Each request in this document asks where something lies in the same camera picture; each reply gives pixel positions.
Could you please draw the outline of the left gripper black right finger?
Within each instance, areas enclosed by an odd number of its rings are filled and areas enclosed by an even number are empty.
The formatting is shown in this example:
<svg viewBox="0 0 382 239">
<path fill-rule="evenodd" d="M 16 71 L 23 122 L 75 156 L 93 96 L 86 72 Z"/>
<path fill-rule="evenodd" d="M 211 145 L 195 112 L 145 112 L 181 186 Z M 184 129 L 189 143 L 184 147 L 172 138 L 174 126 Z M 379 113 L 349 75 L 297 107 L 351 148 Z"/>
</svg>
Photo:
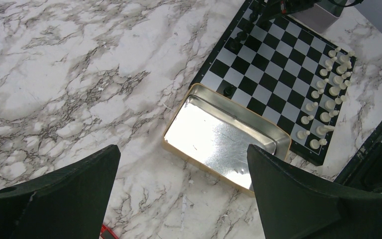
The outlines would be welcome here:
<svg viewBox="0 0 382 239">
<path fill-rule="evenodd" d="M 268 239 L 382 239 L 382 194 L 306 172 L 251 144 L 247 161 Z"/>
</svg>

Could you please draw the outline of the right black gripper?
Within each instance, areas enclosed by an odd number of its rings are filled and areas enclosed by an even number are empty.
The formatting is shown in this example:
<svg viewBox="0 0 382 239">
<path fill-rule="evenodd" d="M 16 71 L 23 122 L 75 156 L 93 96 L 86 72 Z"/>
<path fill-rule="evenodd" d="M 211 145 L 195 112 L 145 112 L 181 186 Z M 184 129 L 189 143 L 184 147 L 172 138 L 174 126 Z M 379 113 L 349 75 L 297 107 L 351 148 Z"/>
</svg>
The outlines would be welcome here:
<svg viewBox="0 0 382 239">
<path fill-rule="evenodd" d="M 320 0 L 268 0 L 263 8 L 260 20 L 269 21 L 314 7 Z"/>
</svg>

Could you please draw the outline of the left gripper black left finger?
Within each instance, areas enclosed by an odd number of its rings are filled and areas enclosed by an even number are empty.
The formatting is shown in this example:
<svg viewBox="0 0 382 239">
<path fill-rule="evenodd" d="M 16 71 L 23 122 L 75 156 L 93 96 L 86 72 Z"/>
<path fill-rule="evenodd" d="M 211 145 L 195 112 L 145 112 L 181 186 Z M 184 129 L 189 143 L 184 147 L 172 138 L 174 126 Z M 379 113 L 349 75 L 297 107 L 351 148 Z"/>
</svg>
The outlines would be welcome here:
<svg viewBox="0 0 382 239">
<path fill-rule="evenodd" d="M 121 153 L 109 145 L 0 189 L 0 239 L 98 239 Z"/>
</svg>

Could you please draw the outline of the black chess bishop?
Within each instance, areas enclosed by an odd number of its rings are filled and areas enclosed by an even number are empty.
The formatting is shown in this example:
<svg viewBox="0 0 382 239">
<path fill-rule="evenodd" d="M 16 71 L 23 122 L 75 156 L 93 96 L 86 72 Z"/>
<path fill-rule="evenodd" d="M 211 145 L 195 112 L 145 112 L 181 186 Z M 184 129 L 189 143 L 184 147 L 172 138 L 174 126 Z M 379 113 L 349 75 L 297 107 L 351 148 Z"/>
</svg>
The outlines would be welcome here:
<svg viewBox="0 0 382 239">
<path fill-rule="evenodd" d="M 250 22 L 255 22 L 259 17 L 259 14 L 257 12 L 252 12 L 249 16 Z"/>
</svg>

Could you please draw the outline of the black chess pawn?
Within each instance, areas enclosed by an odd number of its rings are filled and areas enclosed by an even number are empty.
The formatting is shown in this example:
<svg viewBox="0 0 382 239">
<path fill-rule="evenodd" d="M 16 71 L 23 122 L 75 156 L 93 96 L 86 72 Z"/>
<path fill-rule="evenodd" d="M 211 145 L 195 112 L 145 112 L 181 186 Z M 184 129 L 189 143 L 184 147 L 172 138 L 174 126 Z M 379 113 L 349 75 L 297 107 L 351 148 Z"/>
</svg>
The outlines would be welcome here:
<svg viewBox="0 0 382 239">
<path fill-rule="evenodd" d="M 224 88 L 223 95 L 227 98 L 232 97 L 235 91 L 236 91 L 236 87 L 233 85 L 230 85 Z"/>
</svg>

